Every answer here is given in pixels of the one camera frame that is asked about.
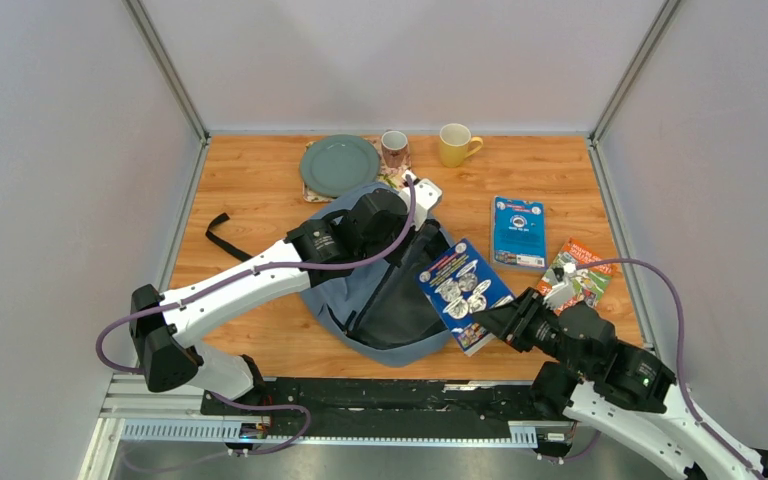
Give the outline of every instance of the round plate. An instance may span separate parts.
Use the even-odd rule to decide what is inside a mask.
[[[302,179],[312,190],[339,197],[378,176],[378,151],[354,135],[332,135],[307,149],[299,166]]]

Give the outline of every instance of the blue book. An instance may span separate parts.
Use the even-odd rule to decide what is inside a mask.
[[[493,335],[472,321],[472,313],[504,305],[514,295],[487,261],[463,239],[417,275],[419,287],[461,350],[472,355]]]
[[[543,204],[495,197],[490,219],[490,254],[496,265],[546,270]]]

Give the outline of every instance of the mug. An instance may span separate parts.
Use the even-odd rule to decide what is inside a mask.
[[[459,166],[483,146],[481,137],[473,137],[469,129],[459,123],[440,129],[440,162],[447,167]]]
[[[384,132],[384,135],[381,135],[381,155],[384,157],[384,165],[390,168],[399,168],[403,165],[409,167],[408,136],[396,130]]]

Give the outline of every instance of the yellow mug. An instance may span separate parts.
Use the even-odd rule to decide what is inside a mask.
[[[450,123],[440,129],[440,162],[447,167],[459,166],[483,146],[484,140],[473,137],[460,123]]]

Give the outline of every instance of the table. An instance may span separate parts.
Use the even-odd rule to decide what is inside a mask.
[[[205,238],[222,212],[231,220],[215,231],[257,254],[322,207],[301,198],[299,161],[305,145],[321,136],[217,136],[187,221],[171,287],[186,286],[237,261]],[[467,237],[485,256],[490,205],[495,195],[543,202],[549,258],[572,236],[603,257],[616,256],[599,188],[581,137],[484,137],[484,148],[458,168],[437,161],[436,136],[410,136],[413,169],[443,191],[434,210],[457,240]],[[500,269],[515,293],[540,274]],[[598,308],[619,338],[641,345],[622,272]],[[472,357],[454,339],[440,352],[403,368],[380,365],[343,345],[322,328],[298,295],[289,295],[228,322],[205,341],[231,354],[251,356],[264,376],[466,380],[532,380],[548,357],[517,353],[493,340]]]

